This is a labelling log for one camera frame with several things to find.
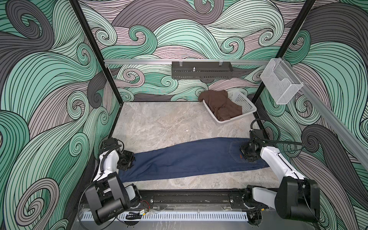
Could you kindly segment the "blue denim jeans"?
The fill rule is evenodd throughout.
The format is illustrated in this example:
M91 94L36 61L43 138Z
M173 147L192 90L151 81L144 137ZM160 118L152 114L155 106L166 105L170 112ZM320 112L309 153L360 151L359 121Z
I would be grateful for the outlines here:
M124 183L267 168L262 159L250 163L243 157L240 146L247 142L243 138L212 138L136 153L133 167L118 175Z

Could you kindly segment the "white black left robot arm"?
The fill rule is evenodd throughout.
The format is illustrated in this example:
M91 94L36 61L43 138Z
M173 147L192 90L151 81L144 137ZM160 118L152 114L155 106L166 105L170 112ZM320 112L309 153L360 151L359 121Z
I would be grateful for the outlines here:
M122 141L108 138L102 142L97 174L84 192L97 225L139 205L141 196L137 187L134 184L125 187L119 177L119 172L126 172L134 161L134 153L125 150Z

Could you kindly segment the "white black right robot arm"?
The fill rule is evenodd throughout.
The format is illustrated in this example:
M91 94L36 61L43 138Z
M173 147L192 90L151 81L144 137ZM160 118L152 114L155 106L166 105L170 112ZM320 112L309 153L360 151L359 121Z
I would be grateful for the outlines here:
M264 204L283 219L319 221L320 187L316 181L307 179L285 159L281 150L264 141L249 141L240 150L249 162L264 160L279 180L277 191L248 186L251 204Z

